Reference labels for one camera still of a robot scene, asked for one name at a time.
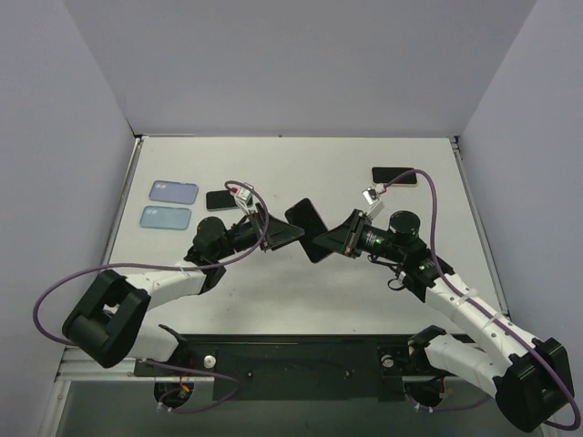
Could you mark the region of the black smartphone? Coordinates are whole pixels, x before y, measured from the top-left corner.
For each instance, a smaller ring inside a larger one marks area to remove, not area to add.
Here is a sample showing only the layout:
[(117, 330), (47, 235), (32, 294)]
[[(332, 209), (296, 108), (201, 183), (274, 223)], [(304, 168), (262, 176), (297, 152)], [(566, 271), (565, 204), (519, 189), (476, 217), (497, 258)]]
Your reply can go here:
[(205, 205), (206, 210), (212, 212), (238, 208), (235, 197), (227, 189), (207, 192), (205, 195)]
[(313, 240), (328, 231), (320, 214), (308, 198), (303, 198), (284, 213), (287, 221), (304, 231), (299, 242), (312, 264), (321, 262), (329, 257), (332, 252), (313, 242)]

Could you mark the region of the phone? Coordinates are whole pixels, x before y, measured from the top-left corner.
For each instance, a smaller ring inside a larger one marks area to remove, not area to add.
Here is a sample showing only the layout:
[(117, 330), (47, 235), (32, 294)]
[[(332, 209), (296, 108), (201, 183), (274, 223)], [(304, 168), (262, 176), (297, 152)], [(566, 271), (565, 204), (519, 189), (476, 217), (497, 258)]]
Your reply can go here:
[(191, 211), (188, 208), (146, 206), (139, 225), (144, 229), (186, 230), (190, 219)]
[(372, 167), (372, 178), (374, 184), (386, 184), (394, 179), (397, 179), (395, 185), (416, 186), (418, 183), (412, 168)]

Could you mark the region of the lilac phone case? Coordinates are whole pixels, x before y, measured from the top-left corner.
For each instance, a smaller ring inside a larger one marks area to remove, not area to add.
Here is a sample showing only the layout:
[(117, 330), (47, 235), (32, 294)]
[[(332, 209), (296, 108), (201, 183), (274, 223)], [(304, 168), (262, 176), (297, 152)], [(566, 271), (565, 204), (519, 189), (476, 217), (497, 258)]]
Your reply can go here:
[(148, 199), (161, 203), (193, 205), (198, 193), (199, 187), (194, 183), (159, 179), (153, 182)]

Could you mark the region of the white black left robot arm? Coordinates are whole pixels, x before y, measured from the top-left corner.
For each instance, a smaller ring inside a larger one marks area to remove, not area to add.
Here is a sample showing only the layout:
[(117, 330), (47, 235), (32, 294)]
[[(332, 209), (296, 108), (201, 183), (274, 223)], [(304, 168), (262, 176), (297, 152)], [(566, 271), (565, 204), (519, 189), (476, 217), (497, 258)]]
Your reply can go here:
[(186, 367), (183, 337), (165, 324), (146, 320), (148, 311), (173, 300), (213, 290), (226, 273), (226, 258), (252, 248), (277, 250), (301, 237), (301, 228), (267, 213), (262, 205), (231, 227), (203, 219), (184, 259), (172, 269), (122, 275), (97, 274), (62, 326), (67, 340), (104, 368), (125, 358), (152, 359), (169, 375)]

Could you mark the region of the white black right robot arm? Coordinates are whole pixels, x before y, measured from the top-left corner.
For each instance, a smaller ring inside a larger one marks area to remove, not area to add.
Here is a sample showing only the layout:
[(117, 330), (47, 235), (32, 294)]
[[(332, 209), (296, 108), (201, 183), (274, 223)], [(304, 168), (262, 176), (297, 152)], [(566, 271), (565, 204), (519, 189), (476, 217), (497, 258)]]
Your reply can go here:
[(387, 260), (406, 290), (474, 342), (469, 346), (430, 326), (409, 340), (406, 359), (413, 370), (442, 370), (464, 379), (493, 398), (523, 432), (534, 431), (564, 406), (574, 406), (566, 349), (518, 328), (489, 306), (420, 239), (420, 224), (413, 212), (398, 211), (382, 230), (355, 210), (314, 243), (348, 258), (366, 253), (372, 261)]

